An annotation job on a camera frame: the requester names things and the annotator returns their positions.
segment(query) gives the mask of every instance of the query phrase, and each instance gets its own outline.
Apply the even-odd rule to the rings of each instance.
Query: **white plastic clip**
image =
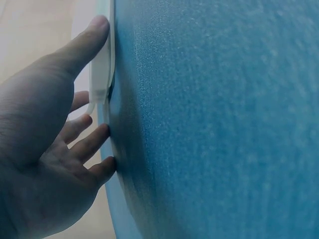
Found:
[[[110,33],[105,45],[90,63],[90,104],[86,112],[89,115],[96,104],[105,103],[115,69],[114,0],[104,0],[103,4],[103,14],[110,23]]]

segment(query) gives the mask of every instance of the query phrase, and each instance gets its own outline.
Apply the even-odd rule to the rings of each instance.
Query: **knuckle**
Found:
[[[83,31],[82,33],[80,33],[78,37],[85,41],[94,41],[97,38],[99,38],[99,31],[96,31],[93,29],[87,29]]]
[[[82,140],[82,144],[83,144],[83,147],[86,149],[91,149],[93,147],[93,142],[89,138],[85,138],[84,140]]]
[[[74,134],[79,134],[82,131],[81,123],[73,122],[72,131],[74,132]]]

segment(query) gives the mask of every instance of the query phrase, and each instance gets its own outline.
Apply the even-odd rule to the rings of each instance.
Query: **blue surface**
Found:
[[[117,237],[319,238],[319,1],[116,0],[116,29]]]

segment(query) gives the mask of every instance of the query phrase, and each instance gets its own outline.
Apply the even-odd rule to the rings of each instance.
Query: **beige background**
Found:
[[[66,44],[91,18],[94,11],[93,2],[93,0],[0,0],[0,82],[37,58]],[[86,87],[87,77],[85,70],[77,80],[76,90]],[[93,119],[93,126],[81,137],[96,127],[96,112],[93,114]],[[100,154],[97,153],[89,164],[100,160]],[[115,238],[105,188],[101,188],[93,206],[79,222],[49,238]]]

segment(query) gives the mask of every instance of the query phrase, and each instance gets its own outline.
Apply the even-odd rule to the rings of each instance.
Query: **hand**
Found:
[[[0,238],[40,238],[60,232],[91,207],[113,175],[112,157],[83,164],[109,137],[106,124],[70,149],[88,115],[65,122],[88,103],[74,96],[74,80],[106,42],[109,24],[98,16],[65,47],[42,57],[0,87]]]

